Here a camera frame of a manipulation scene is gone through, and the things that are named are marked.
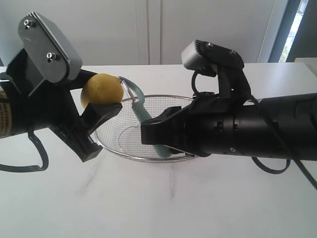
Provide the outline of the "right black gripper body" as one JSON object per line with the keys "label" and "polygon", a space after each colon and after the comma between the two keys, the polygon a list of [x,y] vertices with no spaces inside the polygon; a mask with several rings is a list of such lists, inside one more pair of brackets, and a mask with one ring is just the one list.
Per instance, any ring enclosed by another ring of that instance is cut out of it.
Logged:
{"label": "right black gripper body", "polygon": [[178,150],[199,157],[211,154],[247,156],[238,136],[238,112],[245,96],[221,98],[213,93],[195,94],[193,102],[181,110],[178,119]]}

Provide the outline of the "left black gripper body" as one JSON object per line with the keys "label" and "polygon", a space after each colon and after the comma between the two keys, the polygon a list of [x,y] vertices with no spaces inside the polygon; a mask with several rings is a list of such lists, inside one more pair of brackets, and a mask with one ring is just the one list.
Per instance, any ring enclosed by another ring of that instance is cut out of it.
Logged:
{"label": "left black gripper body", "polygon": [[26,51],[21,50],[4,73],[4,136],[27,133],[44,163],[49,161],[47,152],[34,134],[43,128],[49,128],[82,162],[98,156],[102,147],[84,128],[66,84],[45,81],[30,93],[31,82],[26,72],[36,69],[27,65],[28,59]]}

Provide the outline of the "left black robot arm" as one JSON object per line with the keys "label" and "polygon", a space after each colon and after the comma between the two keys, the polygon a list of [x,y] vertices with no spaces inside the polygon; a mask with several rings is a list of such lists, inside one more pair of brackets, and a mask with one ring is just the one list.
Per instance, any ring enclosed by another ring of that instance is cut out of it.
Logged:
{"label": "left black robot arm", "polygon": [[122,104],[89,103],[82,114],[77,111],[71,90],[82,88],[95,75],[82,69],[73,81],[53,84],[45,80],[34,88],[32,80],[41,75],[24,49],[17,53],[0,74],[0,136],[7,138],[26,133],[38,150],[42,165],[1,165],[1,170],[28,173],[47,169],[48,154],[34,134],[44,128],[59,137],[82,162],[99,155],[102,147],[92,140],[91,134],[118,115]]}

